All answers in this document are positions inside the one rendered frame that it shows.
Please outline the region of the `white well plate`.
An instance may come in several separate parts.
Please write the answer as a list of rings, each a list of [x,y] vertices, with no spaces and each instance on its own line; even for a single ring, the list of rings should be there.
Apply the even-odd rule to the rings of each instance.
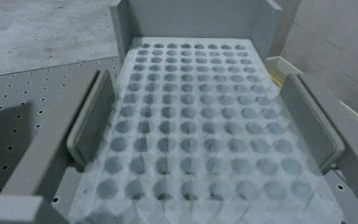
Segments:
[[[250,39],[217,38],[133,38],[68,216],[348,224]]]

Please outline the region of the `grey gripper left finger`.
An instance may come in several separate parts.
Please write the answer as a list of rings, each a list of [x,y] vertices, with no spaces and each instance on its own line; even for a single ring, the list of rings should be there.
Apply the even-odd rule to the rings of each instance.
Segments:
[[[0,196],[52,204],[67,167],[84,173],[113,92],[107,69],[79,69]]]

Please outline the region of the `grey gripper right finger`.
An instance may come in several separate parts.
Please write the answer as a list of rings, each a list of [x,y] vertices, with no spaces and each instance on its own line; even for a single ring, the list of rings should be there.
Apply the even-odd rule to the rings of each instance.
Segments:
[[[317,74],[288,74],[279,94],[323,176],[340,170],[358,200],[357,121]]]

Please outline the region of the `grey perforated base plate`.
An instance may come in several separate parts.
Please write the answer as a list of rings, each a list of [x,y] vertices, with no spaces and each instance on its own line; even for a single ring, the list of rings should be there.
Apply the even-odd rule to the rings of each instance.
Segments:
[[[78,69],[107,69],[115,88],[119,56],[0,75],[0,193]],[[67,167],[52,206],[68,214],[83,173]],[[337,170],[324,176],[349,224],[358,224],[358,200]]]

